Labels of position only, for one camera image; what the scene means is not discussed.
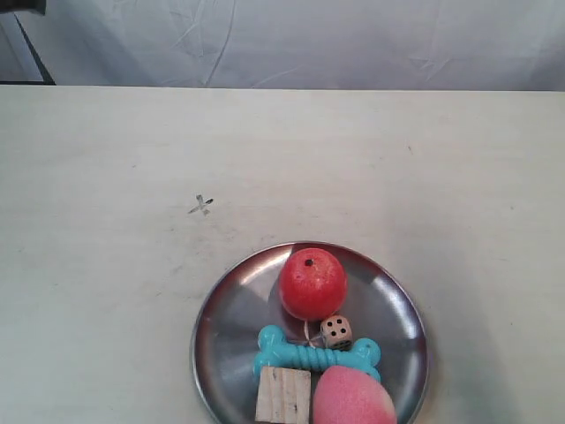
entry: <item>table surface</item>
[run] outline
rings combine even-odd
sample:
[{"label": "table surface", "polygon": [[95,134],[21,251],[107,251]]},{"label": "table surface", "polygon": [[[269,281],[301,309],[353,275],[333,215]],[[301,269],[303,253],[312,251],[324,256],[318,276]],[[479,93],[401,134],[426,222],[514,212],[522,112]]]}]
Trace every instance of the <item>table surface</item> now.
[{"label": "table surface", "polygon": [[561,422],[564,112],[549,93],[0,87],[0,421],[211,422],[202,300],[248,254],[317,239],[423,313],[418,423]]}]

